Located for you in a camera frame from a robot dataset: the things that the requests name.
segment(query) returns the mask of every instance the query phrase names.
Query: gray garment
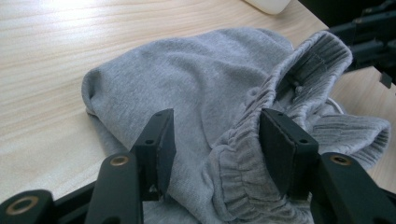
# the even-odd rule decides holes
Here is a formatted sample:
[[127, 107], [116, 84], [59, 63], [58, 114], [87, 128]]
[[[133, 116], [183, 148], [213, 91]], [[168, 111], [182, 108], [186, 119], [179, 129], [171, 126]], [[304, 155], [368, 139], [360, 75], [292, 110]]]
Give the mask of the gray garment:
[[281, 35], [238, 28], [156, 41], [84, 77], [82, 97], [108, 154], [129, 149], [152, 114], [175, 109], [172, 202], [145, 203], [147, 223], [309, 223], [307, 202], [279, 197], [258, 140], [263, 107], [290, 116], [319, 153], [365, 168], [389, 143], [390, 125], [326, 104], [351, 62], [319, 32], [296, 50]]

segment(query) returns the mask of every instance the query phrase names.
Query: tabletop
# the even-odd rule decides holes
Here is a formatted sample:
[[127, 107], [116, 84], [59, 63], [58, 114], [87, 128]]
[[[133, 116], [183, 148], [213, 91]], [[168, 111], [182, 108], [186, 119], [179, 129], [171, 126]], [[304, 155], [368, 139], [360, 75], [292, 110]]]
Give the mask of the tabletop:
[[[298, 1], [275, 16], [240, 0], [2, 1], [0, 202], [28, 189], [55, 199], [96, 179], [106, 157], [81, 99], [83, 76], [129, 49], [240, 26], [277, 31], [297, 47], [326, 26]], [[396, 117], [396, 88], [374, 68], [344, 75], [332, 98], [348, 113]], [[396, 192], [396, 141], [369, 174]]]

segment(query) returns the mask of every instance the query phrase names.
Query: white object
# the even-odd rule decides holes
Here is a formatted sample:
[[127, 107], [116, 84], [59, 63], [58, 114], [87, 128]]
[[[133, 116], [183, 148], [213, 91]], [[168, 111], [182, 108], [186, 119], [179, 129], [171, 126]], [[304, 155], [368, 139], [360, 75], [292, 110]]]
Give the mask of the white object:
[[290, 0], [246, 0], [248, 3], [268, 14], [278, 14], [283, 11]]

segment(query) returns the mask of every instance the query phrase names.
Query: gray cloth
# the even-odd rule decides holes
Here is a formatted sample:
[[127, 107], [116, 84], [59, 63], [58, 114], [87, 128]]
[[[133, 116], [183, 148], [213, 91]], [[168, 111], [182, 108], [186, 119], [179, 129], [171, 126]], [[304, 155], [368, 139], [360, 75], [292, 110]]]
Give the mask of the gray cloth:
[[365, 168], [389, 143], [389, 123], [326, 104], [351, 53], [327, 32], [296, 50], [281, 35], [238, 28], [133, 49], [84, 77], [82, 97], [108, 154], [129, 149], [152, 114], [175, 109], [172, 202], [145, 203], [147, 223], [309, 223], [307, 202], [281, 198], [258, 140], [263, 107]]

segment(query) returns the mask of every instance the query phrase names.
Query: wooden table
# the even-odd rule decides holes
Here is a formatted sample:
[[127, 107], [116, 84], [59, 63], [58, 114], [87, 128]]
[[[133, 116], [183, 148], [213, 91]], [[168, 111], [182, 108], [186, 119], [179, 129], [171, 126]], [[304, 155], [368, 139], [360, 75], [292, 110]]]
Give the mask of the wooden table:
[[[277, 16], [239, 0], [131, 2], [0, 3], [0, 202], [28, 189], [49, 189], [57, 199], [96, 178], [105, 154], [80, 95], [83, 76], [95, 66], [170, 36], [252, 26], [297, 46], [326, 28], [295, 0]], [[332, 96], [351, 114], [394, 125], [396, 88], [377, 80], [373, 68], [346, 75]], [[395, 160], [392, 141], [370, 171], [393, 192]]]

